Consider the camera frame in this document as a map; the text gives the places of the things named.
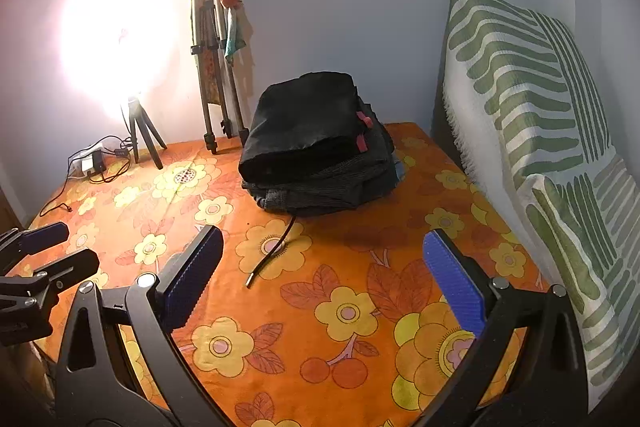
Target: mini tripod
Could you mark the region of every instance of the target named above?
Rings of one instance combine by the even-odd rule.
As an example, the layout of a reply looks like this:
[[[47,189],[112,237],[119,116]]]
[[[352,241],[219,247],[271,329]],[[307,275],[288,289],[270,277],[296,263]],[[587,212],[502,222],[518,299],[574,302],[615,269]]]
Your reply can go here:
[[[163,149],[166,149],[166,145],[160,134],[154,127],[154,124],[151,122],[149,115],[146,113],[145,109],[140,105],[140,100],[136,96],[132,96],[129,99],[129,128],[131,133],[131,144],[133,146],[133,158],[136,163],[138,163],[138,139],[136,138],[136,124],[138,124],[138,128],[140,129],[140,134],[142,134],[142,138],[145,141],[146,148],[149,150],[149,154],[151,158],[153,158],[156,167],[162,169],[162,161],[160,160],[160,156],[158,155],[158,151],[156,150],[156,146],[151,140],[151,135],[149,134],[149,130],[154,134],[156,140],[158,140],[158,144]]]

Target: red tab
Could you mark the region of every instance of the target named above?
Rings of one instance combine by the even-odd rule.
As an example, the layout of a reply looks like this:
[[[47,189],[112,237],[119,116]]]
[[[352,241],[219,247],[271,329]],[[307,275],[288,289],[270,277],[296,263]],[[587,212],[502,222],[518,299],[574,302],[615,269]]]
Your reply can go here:
[[[367,148],[367,142],[364,141],[364,134],[358,134],[356,138],[356,145],[360,152],[367,152],[369,150]]]
[[[367,127],[373,129],[373,121],[366,114],[364,114],[362,111],[356,111],[356,115],[365,123]]]

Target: electrical wire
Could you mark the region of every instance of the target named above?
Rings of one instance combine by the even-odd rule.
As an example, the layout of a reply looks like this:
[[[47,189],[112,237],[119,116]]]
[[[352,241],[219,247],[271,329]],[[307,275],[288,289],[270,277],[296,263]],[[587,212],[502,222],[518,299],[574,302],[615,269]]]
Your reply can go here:
[[[120,148],[123,150],[127,151],[127,162],[118,170],[118,172],[116,172],[116,174],[114,174],[113,176],[109,176],[108,178],[104,177],[104,174],[102,174],[102,180],[100,181],[94,181],[91,179],[91,177],[89,176],[89,181],[93,184],[100,184],[100,183],[111,183],[113,182],[118,176],[120,176],[121,174],[124,174],[124,172],[127,171],[127,169],[129,169],[130,165],[131,165],[131,156],[129,153],[129,149],[132,148],[132,144],[131,144],[131,137],[128,136],[125,139],[122,139],[120,136],[115,136],[114,134],[108,134],[107,136],[104,136],[102,138],[100,138],[96,143],[94,143],[93,145],[89,146],[89,147],[85,147],[82,148],[79,151],[74,152],[73,154],[70,154],[67,159],[66,159],[66,176],[65,176],[65,183],[62,185],[62,188],[60,188],[60,191],[53,197],[51,198],[49,201],[47,201],[47,203],[44,204],[42,210],[38,213],[38,215],[40,217],[44,217],[47,214],[49,214],[50,212],[56,210],[57,208],[64,208],[67,212],[72,212],[71,207],[66,204],[65,202],[63,203],[59,203],[56,206],[51,207],[49,210],[45,209],[54,201],[56,201],[60,196],[62,196],[62,194],[64,194],[65,189],[66,189],[66,185],[69,182],[69,179],[72,179],[72,177],[70,176],[71,174],[71,165],[73,165],[73,162],[76,160],[82,160],[84,158],[89,158],[89,156],[91,156],[94,152],[88,152],[87,154],[84,154],[82,156],[78,156],[79,154],[82,154],[85,151],[91,150],[93,149],[96,145],[98,145],[98,143],[100,143],[103,140],[106,140],[107,138],[115,138],[117,140],[120,141]],[[116,155],[116,153],[111,152],[110,150],[108,150],[107,154],[113,155],[113,156],[118,156]]]
[[[251,285],[254,281],[254,279],[260,274],[260,272],[262,271],[262,269],[267,265],[267,263],[271,260],[273,254],[275,253],[275,251],[280,247],[280,245],[282,243],[284,243],[284,240],[287,237],[287,234],[290,232],[291,227],[293,227],[293,224],[296,222],[296,216],[291,216],[291,221],[289,221],[289,224],[287,225],[286,230],[284,231],[284,233],[280,236],[278,242],[273,245],[273,248],[271,248],[271,250],[269,251],[269,253],[267,255],[265,255],[262,259],[260,259],[260,263],[258,263],[254,270],[252,270],[252,272],[249,274],[249,277],[247,277],[246,283],[244,283],[244,285],[247,288],[251,288]]]

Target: tripod foot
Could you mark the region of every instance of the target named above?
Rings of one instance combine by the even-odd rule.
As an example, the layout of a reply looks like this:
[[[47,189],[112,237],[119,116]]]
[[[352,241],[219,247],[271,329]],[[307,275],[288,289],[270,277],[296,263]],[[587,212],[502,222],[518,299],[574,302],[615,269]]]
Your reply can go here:
[[[216,143],[216,137],[213,133],[207,133],[204,136],[204,143],[207,144],[207,150],[210,150],[212,154],[215,154],[218,150],[218,144]]]

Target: orange floral bedsheet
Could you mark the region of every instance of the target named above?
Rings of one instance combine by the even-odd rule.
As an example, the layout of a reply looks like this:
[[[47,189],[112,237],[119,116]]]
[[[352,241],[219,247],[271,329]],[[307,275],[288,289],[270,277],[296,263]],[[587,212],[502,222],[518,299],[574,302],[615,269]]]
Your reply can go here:
[[[473,335],[461,330],[422,262],[422,238],[440,227],[490,276],[546,289],[540,272],[478,189],[415,124],[390,124],[406,177],[355,211],[299,219],[252,288],[247,274],[284,232],[240,187],[236,140],[211,155],[173,144],[164,169],[132,166],[111,184],[70,182],[65,200],[33,227],[65,221],[69,241],[14,273],[89,247],[100,288],[157,272],[206,224],[225,251],[187,325],[173,337],[197,377],[238,426],[408,425],[442,388]],[[117,162],[110,166],[116,172]],[[58,356],[74,291],[61,296],[55,332],[38,341]],[[130,328],[127,352],[147,396],[162,404]],[[522,336],[514,334],[485,398],[503,389]]]

